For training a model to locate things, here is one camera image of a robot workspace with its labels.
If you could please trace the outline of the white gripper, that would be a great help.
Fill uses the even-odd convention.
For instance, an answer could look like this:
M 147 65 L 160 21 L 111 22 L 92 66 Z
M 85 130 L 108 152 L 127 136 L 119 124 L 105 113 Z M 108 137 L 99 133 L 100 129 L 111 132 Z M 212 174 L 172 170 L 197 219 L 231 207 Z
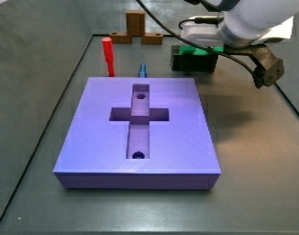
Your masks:
M 193 21 L 183 23 L 180 37 L 199 46 L 216 47 L 223 45 L 213 24 L 197 24 Z

